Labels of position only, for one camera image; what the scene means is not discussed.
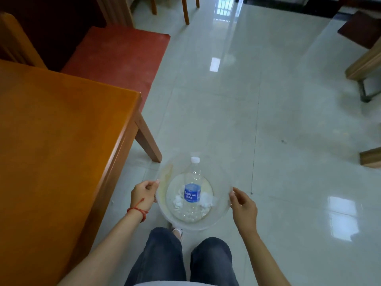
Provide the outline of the person's right forearm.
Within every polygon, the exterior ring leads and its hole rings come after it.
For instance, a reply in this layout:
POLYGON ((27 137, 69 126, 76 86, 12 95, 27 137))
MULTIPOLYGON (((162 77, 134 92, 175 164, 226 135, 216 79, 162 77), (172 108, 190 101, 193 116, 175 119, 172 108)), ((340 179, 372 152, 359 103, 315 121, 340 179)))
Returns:
POLYGON ((291 286, 278 264, 254 231, 239 231, 248 252, 258 286, 291 286))

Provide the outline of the person's right hand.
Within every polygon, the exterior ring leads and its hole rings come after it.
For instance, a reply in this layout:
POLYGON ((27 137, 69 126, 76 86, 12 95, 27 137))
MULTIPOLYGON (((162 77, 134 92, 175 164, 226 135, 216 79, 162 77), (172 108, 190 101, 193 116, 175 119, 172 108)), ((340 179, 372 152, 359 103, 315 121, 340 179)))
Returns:
POLYGON ((256 203, 249 197, 249 201, 237 201, 232 191, 229 193, 234 223, 241 237, 257 233, 256 219, 258 209, 256 203))

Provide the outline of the orange wooden table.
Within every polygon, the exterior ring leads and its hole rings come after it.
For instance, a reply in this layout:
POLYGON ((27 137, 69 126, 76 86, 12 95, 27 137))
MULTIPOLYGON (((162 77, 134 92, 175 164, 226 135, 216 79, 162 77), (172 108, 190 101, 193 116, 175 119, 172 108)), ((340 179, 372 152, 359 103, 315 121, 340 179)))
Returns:
POLYGON ((134 139, 161 162, 141 102, 0 60, 0 286, 56 286, 89 254, 134 139))

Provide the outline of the wooden chair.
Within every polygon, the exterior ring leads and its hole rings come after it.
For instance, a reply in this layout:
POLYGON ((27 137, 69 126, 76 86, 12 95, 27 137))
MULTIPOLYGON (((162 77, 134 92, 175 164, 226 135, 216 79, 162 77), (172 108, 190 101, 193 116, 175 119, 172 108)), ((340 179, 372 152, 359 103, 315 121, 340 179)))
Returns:
MULTIPOLYGON (((157 15, 157 5, 155 0, 149 0, 151 6, 151 12, 153 15, 157 15)), ((190 25, 189 14, 188 14, 188 3, 187 0, 181 0, 184 14, 184 21, 186 25, 190 25)), ((196 8, 200 8, 200 0, 195 0, 196 8)))

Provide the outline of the dark brown seat cushion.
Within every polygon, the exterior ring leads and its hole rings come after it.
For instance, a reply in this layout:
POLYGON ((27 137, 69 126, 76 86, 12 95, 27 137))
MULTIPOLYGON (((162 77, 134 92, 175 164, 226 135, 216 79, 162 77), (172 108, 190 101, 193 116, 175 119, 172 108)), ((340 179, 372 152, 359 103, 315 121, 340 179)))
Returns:
POLYGON ((371 49, 381 38, 381 18, 357 11, 338 33, 366 49, 371 49))

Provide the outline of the red seat cushion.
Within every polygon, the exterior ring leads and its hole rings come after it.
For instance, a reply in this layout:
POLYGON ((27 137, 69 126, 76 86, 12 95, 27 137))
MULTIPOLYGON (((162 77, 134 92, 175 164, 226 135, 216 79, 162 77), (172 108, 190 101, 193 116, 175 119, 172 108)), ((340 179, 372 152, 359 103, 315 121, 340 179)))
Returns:
POLYGON ((139 92, 141 112, 170 38, 122 25, 91 27, 61 73, 139 92))

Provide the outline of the person's right jeans leg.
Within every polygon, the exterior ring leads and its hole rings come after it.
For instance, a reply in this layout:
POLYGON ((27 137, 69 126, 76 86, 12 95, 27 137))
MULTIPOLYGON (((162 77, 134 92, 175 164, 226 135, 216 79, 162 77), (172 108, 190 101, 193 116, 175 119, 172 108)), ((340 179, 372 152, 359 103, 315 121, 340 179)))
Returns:
POLYGON ((229 246, 217 237, 208 237, 191 252, 190 282, 216 286, 239 286, 229 246))

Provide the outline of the light wooden bench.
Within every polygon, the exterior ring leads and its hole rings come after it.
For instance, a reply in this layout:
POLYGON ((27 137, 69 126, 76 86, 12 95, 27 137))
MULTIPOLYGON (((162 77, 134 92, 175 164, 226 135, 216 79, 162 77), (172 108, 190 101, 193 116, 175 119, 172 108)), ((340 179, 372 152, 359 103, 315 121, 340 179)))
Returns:
POLYGON ((359 86, 360 100, 363 103, 369 103, 381 91, 367 95, 365 91, 364 80, 374 71, 381 68, 381 36, 375 42, 371 49, 352 63, 346 70, 345 76, 348 80, 356 81, 359 86))

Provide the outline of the clear blue-label water bottle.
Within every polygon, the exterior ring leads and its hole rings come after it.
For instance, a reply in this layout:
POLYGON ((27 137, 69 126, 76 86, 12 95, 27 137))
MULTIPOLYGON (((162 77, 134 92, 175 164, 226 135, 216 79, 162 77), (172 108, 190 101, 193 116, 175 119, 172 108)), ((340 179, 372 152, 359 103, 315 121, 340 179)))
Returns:
POLYGON ((201 219, 199 206, 203 175, 200 168, 200 158, 191 157, 191 164, 184 174, 184 218, 186 222, 196 222, 201 219))

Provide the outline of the wooden sofa frame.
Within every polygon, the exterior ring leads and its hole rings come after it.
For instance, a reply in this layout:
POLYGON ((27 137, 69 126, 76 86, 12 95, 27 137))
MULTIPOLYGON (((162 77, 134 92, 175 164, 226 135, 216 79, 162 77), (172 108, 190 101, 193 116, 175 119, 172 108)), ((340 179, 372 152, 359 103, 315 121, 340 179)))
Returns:
POLYGON ((0 58, 61 71, 90 28, 135 27, 127 0, 0 0, 0 58))

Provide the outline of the crumpled white tissue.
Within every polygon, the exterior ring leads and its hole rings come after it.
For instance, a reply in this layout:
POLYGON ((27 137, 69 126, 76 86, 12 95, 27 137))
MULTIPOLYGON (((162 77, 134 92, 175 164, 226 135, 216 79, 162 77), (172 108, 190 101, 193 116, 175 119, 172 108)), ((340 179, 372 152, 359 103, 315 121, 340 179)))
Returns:
POLYGON ((218 197, 213 196, 211 193, 202 192, 199 200, 199 205, 203 209, 210 209, 218 203, 218 197))
POLYGON ((180 211, 184 206, 184 189, 179 189, 177 195, 174 197, 173 206, 175 211, 180 211))

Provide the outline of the person's left forearm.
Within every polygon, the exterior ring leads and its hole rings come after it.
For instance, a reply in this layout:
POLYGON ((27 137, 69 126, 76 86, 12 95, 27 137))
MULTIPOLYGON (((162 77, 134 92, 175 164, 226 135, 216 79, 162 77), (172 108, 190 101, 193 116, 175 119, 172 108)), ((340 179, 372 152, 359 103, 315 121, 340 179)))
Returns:
POLYGON ((107 286, 133 233, 146 215, 129 209, 98 246, 57 286, 107 286))

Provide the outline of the person's jeans leg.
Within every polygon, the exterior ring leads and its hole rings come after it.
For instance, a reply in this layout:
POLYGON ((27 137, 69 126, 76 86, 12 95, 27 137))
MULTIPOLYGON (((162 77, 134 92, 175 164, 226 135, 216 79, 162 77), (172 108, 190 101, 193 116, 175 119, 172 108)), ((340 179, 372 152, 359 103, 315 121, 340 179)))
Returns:
POLYGON ((190 282, 216 286, 239 286, 229 246, 217 237, 208 237, 191 252, 190 282))
POLYGON ((124 286, 153 281, 186 281, 181 241, 168 228, 151 230, 144 250, 133 265, 124 286))

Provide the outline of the clear round plastic bin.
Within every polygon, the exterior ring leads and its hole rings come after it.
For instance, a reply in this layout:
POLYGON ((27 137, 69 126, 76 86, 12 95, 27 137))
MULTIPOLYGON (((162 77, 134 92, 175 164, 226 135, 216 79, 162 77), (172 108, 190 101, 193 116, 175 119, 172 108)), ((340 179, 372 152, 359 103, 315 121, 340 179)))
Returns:
POLYGON ((156 199, 161 213, 174 226, 186 231, 202 231, 219 221, 230 208, 229 193, 232 184, 228 174, 208 155, 201 153, 179 153, 170 158, 160 167, 160 185, 156 192, 156 199), (202 192, 211 193, 218 197, 218 203, 210 209, 201 210, 201 219, 196 222, 186 222, 183 208, 175 211, 174 197, 179 189, 184 189, 184 174, 191 164, 191 157, 200 158, 200 168, 203 175, 202 192))

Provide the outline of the person's left hand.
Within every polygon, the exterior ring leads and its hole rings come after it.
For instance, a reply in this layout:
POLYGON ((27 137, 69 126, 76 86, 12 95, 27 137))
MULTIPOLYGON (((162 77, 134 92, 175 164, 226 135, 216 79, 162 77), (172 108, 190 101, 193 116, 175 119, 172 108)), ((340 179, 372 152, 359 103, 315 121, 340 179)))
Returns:
POLYGON ((137 184, 131 192, 130 209, 135 209, 147 214, 153 203, 156 202, 156 192, 145 189, 145 181, 137 184))

